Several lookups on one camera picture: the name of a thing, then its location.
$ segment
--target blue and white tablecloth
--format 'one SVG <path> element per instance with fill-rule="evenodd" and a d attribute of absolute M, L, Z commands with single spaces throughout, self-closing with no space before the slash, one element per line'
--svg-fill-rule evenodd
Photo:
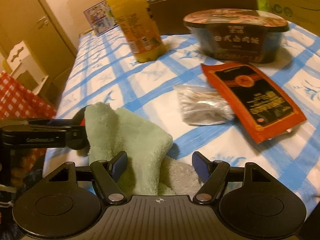
<path fill-rule="evenodd" d="M 163 36 L 163 40 L 170 46 L 169 52 L 140 64 L 118 27 L 100 37 L 92 33 L 82 37 L 57 117 L 72 118 L 82 107 L 99 101 L 114 109 L 125 107 L 172 135 L 170 157 L 191 164 L 191 154 L 198 150 L 210 160 L 224 160 L 231 166 L 255 162 L 295 192 L 310 213 L 320 193 L 320 38 L 291 23 L 276 61 L 255 64 L 284 89 L 308 119 L 297 131 L 261 144 L 255 143 L 238 121 L 201 127 L 182 122 L 172 86 L 207 86 L 200 63 L 222 62 L 201 55 L 191 35 Z M 87 156 L 81 153 L 49 149 L 44 175 L 65 161 L 88 165 Z"/>

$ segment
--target black package label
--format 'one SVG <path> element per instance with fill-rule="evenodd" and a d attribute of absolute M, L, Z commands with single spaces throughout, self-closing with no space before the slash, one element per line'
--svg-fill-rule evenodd
<path fill-rule="evenodd" d="M 266 126 L 291 114 L 292 106 L 248 66 L 214 72 L 239 98 L 257 125 Z"/>
<path fill-rule="evenodd" d="M 235 60 L 261 62 L 262 46 L 267 29 L 258 25 L 223 23 L 208 27 L 216 44 L 214 57 Z"/>

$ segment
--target green object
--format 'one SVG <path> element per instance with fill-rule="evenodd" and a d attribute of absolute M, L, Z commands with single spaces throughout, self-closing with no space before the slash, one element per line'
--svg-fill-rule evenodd
<path fill-rule="evenodd" d="M 268 3 L 267 0 L 257 0 L 258 2 L 258 10 L 260 11 L 268 11 Z"/>
<path fill-rule="evenodd" d="M 127 152 L 128 165 L 117 183 L 127 197 L 192 195 L 200 188 L 192 166 L 165 157 L 172 136 L 156 124 L 125 108 L 113 110 L 104 103 L 87 106 L 84 117 L 89 163 L 111 160 L 121 150 Z"/>

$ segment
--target white chair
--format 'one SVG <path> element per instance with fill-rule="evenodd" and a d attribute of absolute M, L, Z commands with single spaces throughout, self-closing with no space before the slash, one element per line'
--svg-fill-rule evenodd
<path fill-rule="evenodd" d="M 46 93 L 50 85 L 48 81 L 49 76 L 37 63 L 37 60 L 32 56 L 24 41 L 13 47 L 7 62 L 12 70 L 10 75 L 14 79 L 19 79 L 19 76 L 25 74 L 27 71 L 36 82 L 36 85 L 31 89 L 32 92 L 41 97 L 46 103 L 51 104 L 46 98 Z"/>

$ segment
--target plastic bottle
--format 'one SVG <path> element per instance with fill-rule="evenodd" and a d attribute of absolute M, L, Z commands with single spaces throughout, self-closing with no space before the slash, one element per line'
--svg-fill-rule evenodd
<path fill-rule="evenodd" d="M 143 63 L 156 60 L 166 49 L 146 0 L 106 0 L 130 49 Z"/>

